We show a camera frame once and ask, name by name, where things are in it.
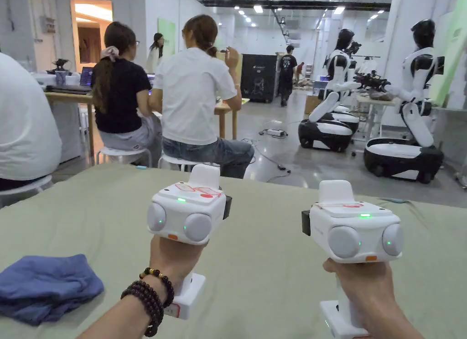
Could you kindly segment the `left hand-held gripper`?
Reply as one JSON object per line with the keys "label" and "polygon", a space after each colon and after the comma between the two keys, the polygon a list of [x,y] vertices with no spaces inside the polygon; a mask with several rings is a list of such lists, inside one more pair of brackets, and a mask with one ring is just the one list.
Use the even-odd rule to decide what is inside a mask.
{"label": "left hand-held gripper", "polygon": [[[232,198],[220,188],[220,170],[197,164],[189,179],[158,191],[151,199],[147,228],[153,236],[191,245],[207,244],[229,217]],[[206,277],[196,268],[182,286],[168,296],[165,314],[188,319],[203,297]]]}

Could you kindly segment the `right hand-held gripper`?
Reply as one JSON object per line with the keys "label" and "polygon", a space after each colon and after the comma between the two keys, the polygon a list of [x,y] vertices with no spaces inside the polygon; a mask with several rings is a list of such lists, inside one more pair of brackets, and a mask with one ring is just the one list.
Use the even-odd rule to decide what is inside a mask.
{"label": "right hand-held gripper", "polygon": [[403,227],[392,211],[357,201],[351,183],[325,180],[319,198],[302,211],[302,231],[339,264],[390,262],[403,251]]}

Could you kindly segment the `person's left hand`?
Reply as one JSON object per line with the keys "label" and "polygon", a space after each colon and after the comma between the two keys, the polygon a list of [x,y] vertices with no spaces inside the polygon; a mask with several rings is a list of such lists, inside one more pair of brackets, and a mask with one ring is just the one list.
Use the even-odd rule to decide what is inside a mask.
{"label": "person's left hand", "polygon": [[155,235],[150,244],[149,267],[168,277],[178,291],[193,272],[205,247],[206,244],[191,245]]}

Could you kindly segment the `person's right hand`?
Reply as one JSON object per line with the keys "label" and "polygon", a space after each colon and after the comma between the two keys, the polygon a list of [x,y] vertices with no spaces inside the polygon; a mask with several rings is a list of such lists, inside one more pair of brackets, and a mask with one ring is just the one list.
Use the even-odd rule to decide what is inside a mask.
{"label": "person's right hand", "polygon": [[389,263],[340,264],[329,258],[323,267],[337,276],[363,327],[383,338],[389,318],[399,311]]}

